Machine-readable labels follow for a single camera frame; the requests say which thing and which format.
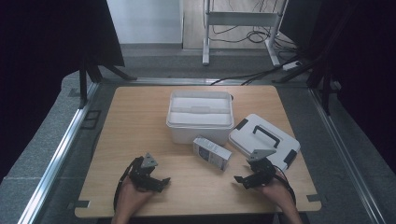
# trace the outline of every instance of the gray handle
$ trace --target gray handle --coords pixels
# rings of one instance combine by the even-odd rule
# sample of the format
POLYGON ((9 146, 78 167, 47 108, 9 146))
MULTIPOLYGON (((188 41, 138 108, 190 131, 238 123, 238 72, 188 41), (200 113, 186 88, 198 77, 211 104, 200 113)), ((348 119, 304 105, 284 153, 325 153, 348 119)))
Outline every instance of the gray handle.
POLYGON ((262 133, 267 134, 270 138, 274 139, 276 141, 276 143, 274 144, 274 148, 277 148, 277 146, 280 143, 279 138, 277 138, 276 136, 274 136, 271 133, 268 133, 264 128, 260 127, 259 125, 256 125, 256 127, 254 127, 253 133, 256 133, 257 130, 262 131, 262 133))

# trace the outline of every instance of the human hand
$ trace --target human hand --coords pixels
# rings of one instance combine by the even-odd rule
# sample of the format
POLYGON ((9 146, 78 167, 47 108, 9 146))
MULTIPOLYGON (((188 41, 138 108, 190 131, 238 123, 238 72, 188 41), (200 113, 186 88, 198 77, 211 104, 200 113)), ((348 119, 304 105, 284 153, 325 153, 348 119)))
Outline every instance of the human hand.
MULTIPOLYGON (((276 174, 286 180, 286 177, 281 172, 276 171, 276 174)), ((270 202, 280 207, 290 224, 303 223, 289 191, 279 180, 273 178, 269 184, 257 187, 256 190, 262 193, 270 202)))
POLYGON ((153 191, 140 191, 136 188, 129 176, 126 176, 120 187, 120 195, 117 200, 116 214, 111 224, 128 223, 129 218, 154 195, 153 191))

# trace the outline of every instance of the black curtain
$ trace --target black curtain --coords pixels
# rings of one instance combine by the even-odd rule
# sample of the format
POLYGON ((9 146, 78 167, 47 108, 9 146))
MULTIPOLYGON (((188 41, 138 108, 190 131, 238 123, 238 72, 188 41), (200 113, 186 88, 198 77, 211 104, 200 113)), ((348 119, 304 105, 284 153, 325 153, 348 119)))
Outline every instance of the black curtain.
POLYGON ((360 1, 331 57, 339 100, 394 172, 395 22, 391 1, 360 1))
POLYGON ((0 6, 0 150, 5 176, 84 55, 122 65, 106 0, 8 1, 0 6))

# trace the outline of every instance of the white plastic bin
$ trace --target white plastic bin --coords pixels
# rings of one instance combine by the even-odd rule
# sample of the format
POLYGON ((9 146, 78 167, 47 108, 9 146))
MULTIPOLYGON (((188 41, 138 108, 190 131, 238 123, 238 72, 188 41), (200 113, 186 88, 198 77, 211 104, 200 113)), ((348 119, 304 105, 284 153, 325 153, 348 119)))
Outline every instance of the white plastic bin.
POLYGON ((192 144, 201 135, 224 145, 233 129, 232 96, 226 91, 173 91, 166 124, 175 143, 192 144))

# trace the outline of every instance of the wooden table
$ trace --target wooden table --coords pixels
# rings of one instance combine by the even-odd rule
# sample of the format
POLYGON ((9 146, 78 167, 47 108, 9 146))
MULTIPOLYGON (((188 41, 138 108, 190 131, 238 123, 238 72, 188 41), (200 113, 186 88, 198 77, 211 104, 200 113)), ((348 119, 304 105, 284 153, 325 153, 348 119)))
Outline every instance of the wooden table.
MULTIPOLYGON (((166 126, 172 90, 227 91, 233 96, 234 123, 257 114, 293 136, 287 115, 272 86, 161 86, 120 87, 116 90, 90 170, 79 196, 90 201, 76 208, 77 217, 112 217, 113 198, 120 176, 131 161, 149 152, 159 163, 151 176, 171 177, 137 212, 137 216, 274 213, 276 208, 254 189, 246 190, 233 176, 251 175, 246 158, 230 143, 233 153, 225 172, 192 153, 192 145, 174 144, 166 126)), ((286 175, 299 211, 317 211, 320 202, 309 202, 316 189, 298 153, 286 175)))

